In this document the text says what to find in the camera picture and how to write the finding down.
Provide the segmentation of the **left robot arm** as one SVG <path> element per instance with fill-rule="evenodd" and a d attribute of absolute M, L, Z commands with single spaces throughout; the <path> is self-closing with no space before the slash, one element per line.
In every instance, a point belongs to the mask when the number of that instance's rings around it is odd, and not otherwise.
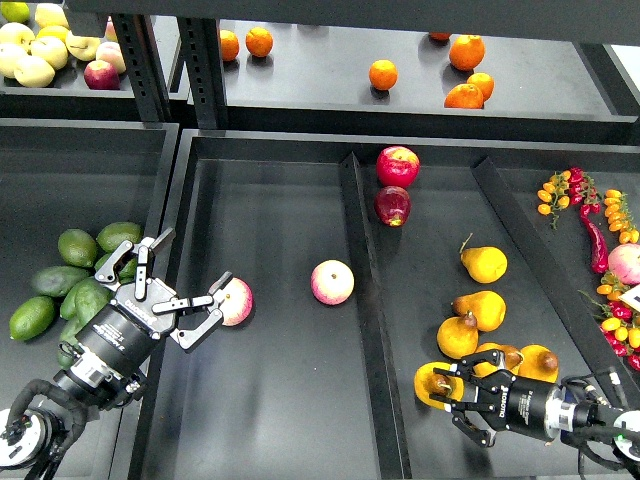
<path fill-rule="evenodd" d="M 174 237 L 167 229 L 138 243 L 124 240 L 95 273 L 112 297 L 80 330 L 76 343 L 61 343 L 71 366 L 52 381 L 30 381 L 2 411 L 2 469 L 24 469 L 30 479 L 53 478 L 88 422 L 143 397 L 147 378 L 141 368 L 166 338 L 191 352 L 222 324 L 215 295 L 232 280 L 231 272 L 194 298 L 180 297 L 152 276 L 156 254 Z"/>

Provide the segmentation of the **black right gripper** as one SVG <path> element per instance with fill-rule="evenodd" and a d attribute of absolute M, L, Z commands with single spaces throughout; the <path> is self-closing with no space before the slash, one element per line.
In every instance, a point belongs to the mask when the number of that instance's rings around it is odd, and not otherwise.
<path fill-rule="evenodd" d="M 495 431 L 506 431 L 542 441 L 554 440 L 560 429 L 552 423 L 552 404 L 560 399 L 560 388 L 550 382 L 519 377 L 510 372 L 494 372 L 477 377 L 475 366 L 489 363 L 505 366 L 505 353 L 489 349 L 463 356 L 449 367 L 434 367 L 436 374 L 460 378 L 487 391 L 486 403 L 453 401 L 445 403 L 452 424 L 476 445 L 489 448 L 495 444 Z M 467 417 L 467 412 L 488 413 L 487 424 L 493 429 L 480 429 Z"/>

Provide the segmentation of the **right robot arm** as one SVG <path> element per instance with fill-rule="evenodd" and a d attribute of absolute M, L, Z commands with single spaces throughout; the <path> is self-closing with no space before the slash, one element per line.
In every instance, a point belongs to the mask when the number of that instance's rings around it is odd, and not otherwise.
<path fill-rule="evenodd" d="M 578 475 L 586 459 L 610 470 L 639 477 L 639 412 L 629 408 L 617 372 L 610 368 L 616 407 L 588 381 L 594 374 L 570 376 L 560 384 L 522 377 L 506 368 L 506 354 L 490 349 L 435 366 L 433 373 L 451 388 L 459 380 L 473 390 L 472 400 L 456 400 L 438 391 L 428 394 L 443 404 L 452 424 L 476 445 L 489 448 L 496 434 L 511 432 L 550 443 L 556 439 L 578 452 Z"/>

